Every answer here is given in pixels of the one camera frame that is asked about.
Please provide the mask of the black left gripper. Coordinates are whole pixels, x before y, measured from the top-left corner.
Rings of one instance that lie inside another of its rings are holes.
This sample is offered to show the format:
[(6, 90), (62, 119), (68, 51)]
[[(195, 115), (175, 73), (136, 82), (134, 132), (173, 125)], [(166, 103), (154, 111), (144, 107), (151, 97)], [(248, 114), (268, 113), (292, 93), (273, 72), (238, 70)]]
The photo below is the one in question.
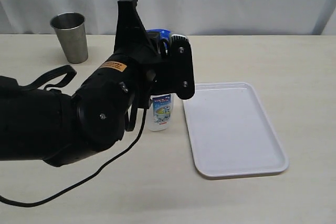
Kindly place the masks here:
[(156, 56), (125, 56), (127, 87), (131, 89), (127, 105), (130, 108), (149, 108), (150, 95), (175, 93), (180, 99), (190, 99), (195, 93), (192, 49), (186, 37), (160, 39), (159, 34), (147, 33)]

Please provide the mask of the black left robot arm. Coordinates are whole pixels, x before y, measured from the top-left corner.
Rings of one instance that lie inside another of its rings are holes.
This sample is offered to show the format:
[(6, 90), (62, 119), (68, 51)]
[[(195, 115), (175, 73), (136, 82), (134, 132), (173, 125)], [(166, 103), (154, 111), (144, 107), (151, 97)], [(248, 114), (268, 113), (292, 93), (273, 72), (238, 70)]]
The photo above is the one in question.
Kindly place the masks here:
[(61, 91), (75, 75), (68, 65), (26, 86), (1, 77), (1, 160), (60, 167), (111, 148), (134, 129), (151, 96), (188, 96), (180, 59), (189, 51), (186, 38), (155, 32), (117, 39), (113, 54), (72, 95)]

